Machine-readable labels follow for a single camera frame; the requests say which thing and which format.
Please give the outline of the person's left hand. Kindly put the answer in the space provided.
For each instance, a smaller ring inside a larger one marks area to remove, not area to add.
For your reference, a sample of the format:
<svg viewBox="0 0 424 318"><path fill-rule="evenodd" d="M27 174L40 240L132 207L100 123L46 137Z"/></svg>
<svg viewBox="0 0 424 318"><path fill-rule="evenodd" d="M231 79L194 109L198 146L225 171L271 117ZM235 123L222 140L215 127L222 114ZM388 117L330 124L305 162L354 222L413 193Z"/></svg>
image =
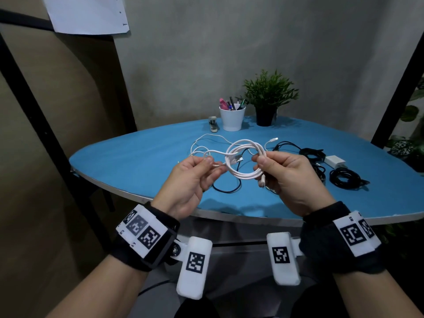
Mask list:
<svg viewBox="0 0 424 318"><path fill-rule="evenodd" d="M198 207L203 193L226 171L226 165L219 161L214 161L211 170L181 170L178 163L151 201L151 206L176 220L187 218Z"/></svg>

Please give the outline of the person's right hand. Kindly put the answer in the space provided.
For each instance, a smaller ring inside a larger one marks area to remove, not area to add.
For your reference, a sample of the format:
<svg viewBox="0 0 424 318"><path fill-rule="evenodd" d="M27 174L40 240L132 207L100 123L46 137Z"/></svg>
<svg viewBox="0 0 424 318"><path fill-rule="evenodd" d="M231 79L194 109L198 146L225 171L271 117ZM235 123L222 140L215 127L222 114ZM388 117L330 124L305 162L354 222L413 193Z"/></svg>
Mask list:
<svg viewBox="0 0 424 318"><path fill-rule="evenodd" d="M252 161L256 163L254 170L259 169L257 156L260 155L252 157ZM276 192L292 213L303 218L336 203L305 156L281 151L268 151L262 156L267 156L282 165L280 178L264 173L265 183L268 188Z"/></svg>

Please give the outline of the person's right forearm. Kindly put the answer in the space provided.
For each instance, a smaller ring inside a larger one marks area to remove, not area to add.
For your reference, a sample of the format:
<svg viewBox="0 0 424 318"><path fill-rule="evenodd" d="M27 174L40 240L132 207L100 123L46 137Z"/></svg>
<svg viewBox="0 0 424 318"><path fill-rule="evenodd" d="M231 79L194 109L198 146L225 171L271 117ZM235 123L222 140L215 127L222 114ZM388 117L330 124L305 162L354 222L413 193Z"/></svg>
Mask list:
<svg viewBox="0 0 424 318"><path fill-rule="evenodd" d="M333 277L350 318L424 318L387 270Z"/></svg>

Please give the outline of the person's left forearm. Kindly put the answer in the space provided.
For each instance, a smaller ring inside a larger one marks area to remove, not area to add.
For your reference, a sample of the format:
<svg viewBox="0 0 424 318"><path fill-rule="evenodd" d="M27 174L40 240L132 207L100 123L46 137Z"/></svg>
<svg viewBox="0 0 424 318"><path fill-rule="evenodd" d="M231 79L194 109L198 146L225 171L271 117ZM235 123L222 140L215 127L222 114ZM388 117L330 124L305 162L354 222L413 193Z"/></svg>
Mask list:
<svg viewBox="0 0 424 318"><path fill-rule="evenodd" d="M147 277L109 255L46 318L127 318Z"/></svg>

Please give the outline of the black plant pot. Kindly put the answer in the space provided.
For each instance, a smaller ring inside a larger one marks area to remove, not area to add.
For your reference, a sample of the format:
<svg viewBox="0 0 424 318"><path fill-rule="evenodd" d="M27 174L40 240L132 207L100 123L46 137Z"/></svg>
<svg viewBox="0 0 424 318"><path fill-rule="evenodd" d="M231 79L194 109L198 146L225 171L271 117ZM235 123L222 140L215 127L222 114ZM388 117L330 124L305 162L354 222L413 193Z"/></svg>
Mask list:
<svg viewBox="0 0 424 318"><path fill-rule="evenodd" d="M260 127L269 127L271 126L274 116L277 113L277 107L275 106L256 106L256 123Z"/></svg>

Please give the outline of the white pen cup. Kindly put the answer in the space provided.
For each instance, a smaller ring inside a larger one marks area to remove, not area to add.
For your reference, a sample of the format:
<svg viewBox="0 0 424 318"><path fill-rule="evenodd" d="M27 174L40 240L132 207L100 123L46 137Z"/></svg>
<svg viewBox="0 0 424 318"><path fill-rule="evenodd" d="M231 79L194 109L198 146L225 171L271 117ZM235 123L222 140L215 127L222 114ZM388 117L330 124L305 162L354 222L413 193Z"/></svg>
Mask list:
<svg viewBox="0 0 424 318"><path fill-rule="evenodd" d="M225 110L222 108L219 109L223 129L228 132L240 131L242 128L246 108L236 111Z"/></svg>

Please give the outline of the white charger adapter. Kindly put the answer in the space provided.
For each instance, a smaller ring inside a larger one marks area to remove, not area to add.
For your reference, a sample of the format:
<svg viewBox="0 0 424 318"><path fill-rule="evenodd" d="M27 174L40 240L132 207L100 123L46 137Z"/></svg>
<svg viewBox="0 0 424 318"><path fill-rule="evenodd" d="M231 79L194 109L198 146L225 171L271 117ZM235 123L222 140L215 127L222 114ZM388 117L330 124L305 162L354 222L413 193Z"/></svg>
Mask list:
<svg viewBox="0 0 424 318"><path fill-rule="evenodd" d="M324 163L332 169L337 169L340 167L347 168L346 161L336 155L326 155L324 158Z"/></svg>

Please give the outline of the small green artificial plant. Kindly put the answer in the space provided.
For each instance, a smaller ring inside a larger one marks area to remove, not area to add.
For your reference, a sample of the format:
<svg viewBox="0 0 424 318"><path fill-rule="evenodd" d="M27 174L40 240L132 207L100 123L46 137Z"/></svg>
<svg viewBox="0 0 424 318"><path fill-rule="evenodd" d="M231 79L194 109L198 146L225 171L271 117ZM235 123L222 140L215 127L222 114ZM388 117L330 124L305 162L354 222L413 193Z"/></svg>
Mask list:
<svg viewBox="0 0 424 318"><path fill-rule="evenodd" d="M299 98L299 90L294 87L294 82L277 70L269 73L262 69L254 79L245 79L243 87L245 92L237 99L255 108L278 108Z"/></svg>

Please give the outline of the white left wrist marker plate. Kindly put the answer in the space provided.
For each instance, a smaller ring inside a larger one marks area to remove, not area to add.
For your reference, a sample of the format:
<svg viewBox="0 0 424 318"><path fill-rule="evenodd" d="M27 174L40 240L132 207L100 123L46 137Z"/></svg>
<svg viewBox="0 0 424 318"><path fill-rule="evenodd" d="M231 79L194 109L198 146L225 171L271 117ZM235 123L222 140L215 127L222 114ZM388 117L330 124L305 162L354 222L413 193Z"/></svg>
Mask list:
<svg viewBox="0 0 424 318"><path fill-rule="evenodd" d="M144 206L138 204L116 227L117 233L145 258L167 232L167 227Z"/></svg>

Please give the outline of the white wrist marker plate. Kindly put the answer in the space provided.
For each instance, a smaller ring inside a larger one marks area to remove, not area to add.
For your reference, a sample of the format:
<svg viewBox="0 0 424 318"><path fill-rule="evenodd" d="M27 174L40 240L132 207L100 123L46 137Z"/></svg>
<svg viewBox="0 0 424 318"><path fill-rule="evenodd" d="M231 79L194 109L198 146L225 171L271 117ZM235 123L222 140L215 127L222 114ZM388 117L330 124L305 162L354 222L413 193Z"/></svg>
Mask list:
<svg viewBox="0 0 424 318"><path fill-rule="evenodd" d="M138 204L116 227L117 233L145 258L167 232L167 227L144 206Z"/></svg>
<svg viewBox="0 0 424 318"><path fill-rule="evenodd" d="M335 219L333 223L355 257L374 252L381 245L374 230L358 211Z"/></svg>

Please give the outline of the white right wrist marker plate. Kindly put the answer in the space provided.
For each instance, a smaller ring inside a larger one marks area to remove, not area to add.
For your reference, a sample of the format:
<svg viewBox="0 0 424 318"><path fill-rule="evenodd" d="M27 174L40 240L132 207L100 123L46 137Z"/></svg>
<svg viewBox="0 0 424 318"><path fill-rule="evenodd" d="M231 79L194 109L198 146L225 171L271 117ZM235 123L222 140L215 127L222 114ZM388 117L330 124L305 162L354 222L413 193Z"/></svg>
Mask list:
<svg viewBox="0 0 424 318"><path fill-rule="evenodd" d="M355 257L374 252L381 245L374 230L358 211L335 219L333 223Z"/></svg>

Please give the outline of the person's black trousers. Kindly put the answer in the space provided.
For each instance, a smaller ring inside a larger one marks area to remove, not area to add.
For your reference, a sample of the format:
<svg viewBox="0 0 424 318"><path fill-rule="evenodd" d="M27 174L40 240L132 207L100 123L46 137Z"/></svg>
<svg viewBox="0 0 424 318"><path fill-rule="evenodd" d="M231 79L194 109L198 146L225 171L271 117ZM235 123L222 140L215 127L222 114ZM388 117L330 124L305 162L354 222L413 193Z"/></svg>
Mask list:
<svg viewBox="0 0 424 318"><path fill-rule="evenodd" d="M221 318L216 307L206 297L186 299L174 318ZM334 285L316 284L295 301L290 318L349 318L342 297Z"/></svg>

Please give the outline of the black metal pole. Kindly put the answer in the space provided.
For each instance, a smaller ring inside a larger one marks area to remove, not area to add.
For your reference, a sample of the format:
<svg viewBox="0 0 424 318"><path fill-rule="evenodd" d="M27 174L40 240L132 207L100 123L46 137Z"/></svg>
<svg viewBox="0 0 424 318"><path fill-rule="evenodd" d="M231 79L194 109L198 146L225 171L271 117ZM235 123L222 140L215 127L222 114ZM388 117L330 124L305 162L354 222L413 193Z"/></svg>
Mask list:
<svg viewBox="0 0 424 318"><path fill-rule="evenodd" d="M372 137L371 144L380 149L384 148L423 74L424 32Z"/></svg>

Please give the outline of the white paper sheet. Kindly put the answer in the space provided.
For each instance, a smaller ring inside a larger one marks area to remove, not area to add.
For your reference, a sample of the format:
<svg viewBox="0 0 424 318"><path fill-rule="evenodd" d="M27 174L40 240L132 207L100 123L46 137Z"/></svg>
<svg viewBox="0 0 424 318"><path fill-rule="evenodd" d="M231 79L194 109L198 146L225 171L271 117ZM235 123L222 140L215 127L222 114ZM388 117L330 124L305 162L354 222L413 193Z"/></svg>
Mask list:
<svg viewBox="0 0 424 318"><path fill-rule="evenodd" d="M123 0L43 0L55 32L116 35L130 31Z"/></svg>

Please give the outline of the black metal frame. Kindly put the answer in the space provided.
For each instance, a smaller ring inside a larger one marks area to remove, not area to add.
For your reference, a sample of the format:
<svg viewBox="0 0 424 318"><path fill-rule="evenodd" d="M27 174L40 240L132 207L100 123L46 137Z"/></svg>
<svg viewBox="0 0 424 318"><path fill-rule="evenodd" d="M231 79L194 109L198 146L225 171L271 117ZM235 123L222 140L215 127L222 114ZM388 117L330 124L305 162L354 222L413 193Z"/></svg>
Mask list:
<svg viewBox="0 0 424 318"><path fill-rule="evenodd" d="M12 12L1 8L0 24L22 26L37 30L54 32L53 24L50 22L50 20ZM18 64L12 55L12 52L10 51L1 33L0 56L4 56L5 59L9 60L9 62L0 63L0 72L5 78L10 90L17 99L17 102L25 113L32 128L38 135L38 138L50 156L51 161L62 177L67 189L76 202L77 207L87 220L103 250L108 253L112 244L111 238L106 227L103 225L100 217L94 209L90 200L90 196L98 189L101 189L109 211L114 212L115 208L111 193L103 188L100 188L98 185L89 182L82 176L77 176L76 173L72 170L65 152L63 151L58 139L51 129L44 113L42 112L33 92L31 91L23 73L19 69ZM123 118L125 131L126 133L136 132L137 127L131 105L129 103L128 92L126 89L125 91L118 90L119 88L115 89L117 90L119 110Z"/></svg>

